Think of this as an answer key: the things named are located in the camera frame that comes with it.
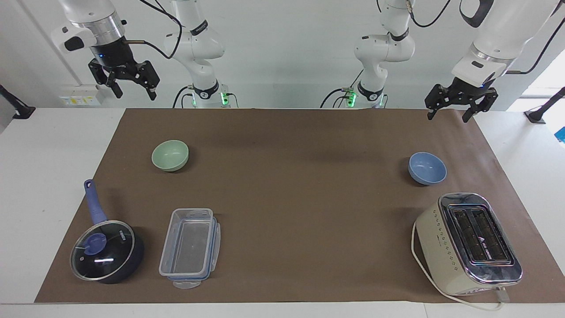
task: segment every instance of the bowl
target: bowl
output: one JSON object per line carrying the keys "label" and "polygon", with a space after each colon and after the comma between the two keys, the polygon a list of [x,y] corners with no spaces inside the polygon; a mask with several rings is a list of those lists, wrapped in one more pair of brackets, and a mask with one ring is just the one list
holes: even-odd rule
{"label": "bowl", "polygon": [[444,162],[428,152],[413,154],[408,163],[408,172],[416,182],[425,186],[440,183],[447,176]]}
{"label": "bowl", "polygon": [[188,146],[180,140],[168,140],[153,150],[151,161],[167,172],[181,169],[188,161]]}

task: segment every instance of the power cord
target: power cord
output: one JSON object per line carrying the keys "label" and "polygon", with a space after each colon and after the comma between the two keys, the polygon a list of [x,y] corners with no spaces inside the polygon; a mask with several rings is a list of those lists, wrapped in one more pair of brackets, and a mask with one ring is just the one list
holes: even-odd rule
{"label": "power cord", "polygon": [[189,89],[189,86],[185,86],[183,88],[181,88],[179,90],[179,92],[177,93],[177,96],[175,97],[175,101],[173,102],[173,108],[175,108],[176,106],[176,102],[179,100],[180,95],[182,94],[182,92],[184,92],[186,89]]}
{"label": "power cord", "polygon": [[165,8],[159,3],[159,0],[155,0],[155,3],[161,8],[161,10],[166,11]]}
{"label": "power cord", "polygon": [[347,99],[347,96],[340,96],[340,97],[337,97],[336,100],[333,102],[332,108],[335,108],[335,107],[336,107],[336,104],[337,104],[337,101],[338,101],[338,100],[341,100],[341,101],[343,102],[345,99]]}
{"label": "power cord", "polygon": [[236,99],[236,107],[240,107],[240,103],[237,101],[237,96],[234,93],[227,93],[226,96],[233,96]]}
{"label": "power cord", "polygon": [[384,104],[383,104],[383,109],[385,109],[385,108],[386,108],[386,105],[388,104],[388,95],[385,94],[385,95],[383,96],[383,98],[385,98],[385,97],[386,97],[386,100],[385,100],[385,102],[384,102]]}
{"label": "power cord", "polygon": [[410,18],[412,19],[412,21],[414,22],[414,24],[416,24],[418,27],[420,28],[427,28],[432,26],[439,18],[442,14],[444,14],[445,9],[447,8],[447,6],[449,5],[449,3],[451,2],[451,0],[447,0],[447,2],[445,3],[444,7],[441,9],[440,14],[437,15],[437,17],[435,19],[433,19],[433,21],[431,21],[428,24],[422,25],[420,23],[418,23],[416,21],[416,19],[414,18],[414,12],[412,9],[412,3],[410,2],[410,0],[406,0],[406,7],[408,8],[408,13],[410,14]]}
{"label": "power cord", "polygon": [[[359,74],[357,74],[357,77],[353,80],[353,82],[351,82],[351,85],[349,85],[349,88],[352,88],[352,87],[353,87],[353,84],[355,84],[355,82],[359,79],[359,77],[361,76],[361,74],[363,73],[364,70],[365,70],[365,69],[362,69],[361,72],[359,72]],[[347,92],[344,93],[343,97],[344,97],[344,98],[340,101],[340,104],[338,105],[337,108],[340,108],[340,107],[341,107],[341,103],[343,103],[345,97],[347,97]]]}
{"label": "power cord", "polygon": [[163,51],[161,51],[161,50],[160,50],[158,47],[156,47],[154,44],[149,43],[149,42],[147,42],[147,41],[145,41],[145,40],[131,40],[131,41],[126,40],[125,43],[127,43],[127,44],[145,44],[145,45],[149,45],[149,46],[151,46],[153,49],[155,49],[157,52],[161,53],[161,55],[164,56],[166,59],[171,59],[171,58],[173,58],[173,56],[175,56],[175,53],[176,53],[177,49],[179,48],[180,39],[181,39],[181,36],[182,36],[182,24],[180,23],[180,21],[179,21],[175,16],[169,14],[169,12],[167,12],[167,11],[163,8],[163,6],[161,6],[161,4],[160,4],[157,0],[156,0],[156,3],[157,3],[161,8],[157,8],[157,7],[155,7],[154,5],[152,5],[151,3],[149,3],[149,2],[147,2],[147,1],[145,1],[145,0],[139,0],[139,1],[141,1],[141,2],[144,3],[145,5],[147,5],[147,6],[151,7],[151,8],[153,8],[153,9],[155,9],[155,10],[161,12],[162,14],[168,16],[168,17],[171,18],[173,21],[175,21],[175,23],[179,25],[179,37],[177,38],[177,42],[176,42],[176,44],[175,44],[175,48],[173,49],[173,52],[171,53],[171,55],[166,55]]}
{"label": "power cord", "polygon": [[337,93],[337,92],[342,92],[343,90],[344,90],[343,88],[337,88],[337,89],[334,89],[333,91],[331,91],[331,92],[324,98],[324,101],[321,102],[320,108],[323,108],[323,107],[324,107],[325,102],[328,100],[328,98],[330,98],[331,95],[333,95],[333,94],[335,94],[335,93]]}
{"label": "power cord", "polygon": [[184,94],[184,95],[180,98],[180,107],[181,107],[182,109],[184,109],[184,98],[185,98],[186,96],[193,96],[193,95],[192,95],[192,93],[188,93],[188,94]]}
{"label": "power cord", "polygon": [[506,72],[506,74],[512,74],[512,75],[525,75],[525,74],[530,74],[534,68],[536,68],[537,64],[540,62],[541,58],[544,56],[545,51],[547,50],[547,48],[549,47],[549,45],[551,44],[551,42],[553,41],[553,38],[555,37],[555,35],[557,34],[557,32],[559,32],[559,29],[561,29],[561,27],[563,26],[563,23],[565,23],[565,18],[563,18],[563,20],[561,20],[561,23],[559,23],[559,25],[557,26],[557,28],[555,29],[555,31],[553,31],[553,34],[549,37],[549,40],[547,41],[547,43],[544,46],[544,49],[541,50],[540,55],[537,57],[536,62],[532,65],[532,67],[525,71],[508,71]]}
{"label": "power cord", "polygon": [[561,0],[559,1],[559,3],[557,4],[557,7],[555,8],[555,10],[553,10],[553,13],[551,14],[551,16],[553,16],[554,14],[557,13],[557,11],[559,11],[559,9],[561,8],[561,5],[565,3],[565,0]]}
{"label": "power cord", "polygon": [[467,306],[471,306],[473,308],[477,308],[480,310],[486,310],[486,311],[498,311],[502,308],[502,306],[504,306],[504,302],[500,301],[502,298],[506,298],[506,290],[504,289],[504,287],[499,288],[497,290],[497,296],[498,296],[498,300],[500,301],[496,307],[494,308],[486,308],[486,307],[481,307],[475,304],[472,304],[470,302],[466,302],[465,300],[461,300],[459,298],[453,297],[451,295],[447,295],[446,293],[444,293],[439,287],[437,287],[436,283],[433,281],[432,277],[430,277],[430,275],[428,274],[428,272],[425,270],[424,265],[422,265],[422,263],[420,262],[420,259],[418,258],[418,256],[416,255],[416,252],[414,251],[414,236],[415,236],[415,232],[416,232],[416,222],[414,222],[414,225],[412,227],[412,256],[416,259],[416,262],[418,263],[418,265],[420,265],[420,268],[422,269],[422,272],[424,272],[425,276],[428,277],[428,280],[430,281],[430,283],[432,283],[433,287],[435,287],[437,289],[437,291],[440,292],[440,294],[442,294],[443,296],[454,300],[456,302],[459,302],[461,304],[467,305]]}

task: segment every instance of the white table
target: white table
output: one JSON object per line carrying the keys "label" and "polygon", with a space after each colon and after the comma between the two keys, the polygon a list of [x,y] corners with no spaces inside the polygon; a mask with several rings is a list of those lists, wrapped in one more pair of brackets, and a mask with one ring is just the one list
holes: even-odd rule
{"label": "white table", "polygon": [[[508,304],[495,313],[410,302],[32,304],[123,115],[123,109],[37,109],[0,135],[0,317],[558,317],[565,304]],[[562,271],[565,149],[521,113],[476,117]]]}

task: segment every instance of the blue bowl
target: blue bowl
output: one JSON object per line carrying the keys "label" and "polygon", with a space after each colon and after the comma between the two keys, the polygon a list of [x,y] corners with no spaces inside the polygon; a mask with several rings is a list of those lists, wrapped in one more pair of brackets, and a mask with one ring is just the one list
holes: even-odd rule
{"label": "blue bowl", "polygon": [[447,176],[444,162],[428,152],[413,154],[408,163],[408,172],[416,182],[425,186],[440,183]]}

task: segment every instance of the brown paper mat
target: brown paper mat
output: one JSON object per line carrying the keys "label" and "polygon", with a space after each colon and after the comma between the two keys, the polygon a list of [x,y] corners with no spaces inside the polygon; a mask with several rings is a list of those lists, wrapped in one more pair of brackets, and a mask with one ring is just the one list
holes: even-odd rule
{"label": "brown paper mat", "polygon": [[[138,230],[145,259],[117,285],[77,279],[76,239],[91,226],[79,207],[36,298],[39,303],[449,302],[410,252],[412,223],[448,192],[477,192],[493,206],[524,278],[512,302],[565,302],[565,278],[474,121],[421,110],[128,109],[94,180],[110,218]],[[189,163],[165,173],[151,163],[161,142],[180,139]],[[446,163],[423,187],[408,158]],[[211,208],[221,224],[216,271],[180,290],[159,275],[170,215]],[[494,293],[465,298],[495,302]]]}

